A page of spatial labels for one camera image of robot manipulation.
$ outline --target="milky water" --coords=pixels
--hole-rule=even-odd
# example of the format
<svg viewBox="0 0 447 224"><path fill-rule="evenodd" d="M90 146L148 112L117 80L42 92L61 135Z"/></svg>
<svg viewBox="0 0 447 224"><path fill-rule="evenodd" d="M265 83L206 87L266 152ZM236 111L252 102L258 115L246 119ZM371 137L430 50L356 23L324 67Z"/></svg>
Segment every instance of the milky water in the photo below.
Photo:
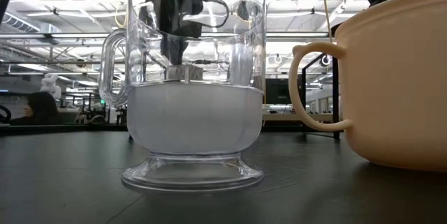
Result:
<svg viewBox="0 0 447 224"><path fill-rule="evenodd" d="M150 151L231 153L249 147L262 122L262 93L218 84L166 83L134 87L127 128Z"/></svg>

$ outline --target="clear glass jug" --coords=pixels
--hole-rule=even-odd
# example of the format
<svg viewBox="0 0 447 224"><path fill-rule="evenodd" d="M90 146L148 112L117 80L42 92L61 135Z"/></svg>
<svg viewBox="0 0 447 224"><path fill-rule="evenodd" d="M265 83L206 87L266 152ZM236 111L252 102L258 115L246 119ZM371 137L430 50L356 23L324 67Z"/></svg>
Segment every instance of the clear glass jug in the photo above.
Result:
<svg viewBox="0 0 447 224"><path fill-rule="evenodd" d="M261 130L264 0L128 0L127 20L104 42L99 77L101 97L127 103L127 128L149 149L123 182L164 191L259 182L240 152ZM124 41L125 85L114 94Z"/></svg>

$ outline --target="person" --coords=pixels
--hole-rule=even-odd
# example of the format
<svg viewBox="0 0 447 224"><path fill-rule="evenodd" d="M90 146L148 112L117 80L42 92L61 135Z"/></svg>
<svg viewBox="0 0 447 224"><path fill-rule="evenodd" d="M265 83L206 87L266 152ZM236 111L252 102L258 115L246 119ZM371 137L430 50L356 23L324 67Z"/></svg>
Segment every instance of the person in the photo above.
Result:
<svg viewBox="0 0 447 224"><path fill-rule="evenodd" d="M57 111L56 101L48 92L36 92L28 96L24 108L25 116L11 119L10 125L52 125L60 124L61 118Z"/></svg>

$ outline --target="dark table surface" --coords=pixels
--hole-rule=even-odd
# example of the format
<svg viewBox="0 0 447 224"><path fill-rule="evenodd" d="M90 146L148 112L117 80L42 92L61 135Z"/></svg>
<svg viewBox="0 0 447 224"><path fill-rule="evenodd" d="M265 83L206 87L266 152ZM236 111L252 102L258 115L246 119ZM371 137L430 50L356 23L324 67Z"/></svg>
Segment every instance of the dark table surface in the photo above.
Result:
<svg viewBox="0 0 447 224"><path fill-rule="evenodd" d="M447 223L447 175L372 165L342 139L263 133L245 153L260 185L140 194L120 175L147 151L127 133L0 138L0 223Z"/></svg>

